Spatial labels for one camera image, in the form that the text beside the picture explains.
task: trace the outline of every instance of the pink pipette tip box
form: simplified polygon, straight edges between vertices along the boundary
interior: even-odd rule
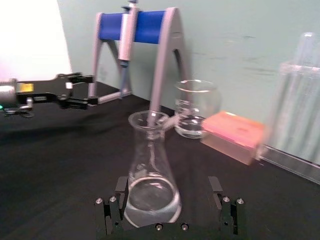
[[[262,123],[226,111],[205,119],[202,128],[203,144],[246,165],[255,160],[264,132]]]

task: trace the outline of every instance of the metal bolt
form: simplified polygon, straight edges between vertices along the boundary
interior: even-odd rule
[[[115,202],[117,200],[117,198],[115,196],[110,197],[110,202]]]
[[[187,230],[189,229],[188,224],[183,223],[183,224],[181,225],[181,229],[182,229],[183,231],[187,231]]]
[[[238,198],[238,199],[236,200],[236,202],[237,202],[238,204],[244,204],[244,203],[245,203],[245,201],[244,201],[242,198]]]
[[[100,204],[100,203],[102,203],[102,202],[103,202],[103,200],[102,200],[101,197],[99,197],[97,200],[95,200],[95,203],[96,203],[96,204]]]
[[[228,196],[224,196],[224,197],[222,198],[222,200],[223,200],[225,203],[230,202],[230,198],[229,198]]]
[[[157,224],[155,225],[155,229],[156,229],[157,231],[161,231],[162,228],[163,228],[163,226],[162,226],[162,224],[160,224],[160,223],[157,223]]]

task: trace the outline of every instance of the pipette stand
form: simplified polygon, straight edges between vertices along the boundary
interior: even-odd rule
[[[89,85],[89,97],[95,96],[97,92],[97,75],[100,55],[103,43],[107,43],[113,58],[121,73],[120,61],[118,60],[118,49],[115,41],[120,40],[122,13],[98,13],[96,17],[94,59],[93,59],[93,83]],[[158,53],[153,77],[153,86],[149,109],[160,110],[160,102],[163,93],[168,60],[170,54],[174,54],[181,80],[192,79],[190,65],[187,58],[184,33],[180,18],[179,9],[176,7],[167,8],[165,11],[141,11],[138,13],[134,42],[146,44],[158,44]],[[132,94],[130,79],[122,91],[122,96]],[[99,104],[107,103],[118,99],[121,92],[115,92],[98,99]],[[166,122],[165,128],[174,126],[177,117],[171,117]]]

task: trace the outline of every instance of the glass flask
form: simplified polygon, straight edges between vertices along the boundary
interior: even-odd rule
[[[220,108],[221,97],[216,86],[212,82],[196,79],[179,81],[175,87],[176,132],[189,139],[202,138],[203,120],[216,114]]]
[[[135,153],[128,183],[125,218],[135,227],[173,223],[181,212],[181,200],[164,147],[164,122],[168,115],[136,112],[129,117],[134,128]]]

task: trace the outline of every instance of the pipette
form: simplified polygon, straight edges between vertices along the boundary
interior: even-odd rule
[[[124,6],[122,15],[121,33],[119,43],[120,65],[122,66],[120,99],[123,97],[123,90],[127,83],[131,49],[136,35],[137,19],[139,9],[136,7],[137,0],[129,0],[129,6]]]

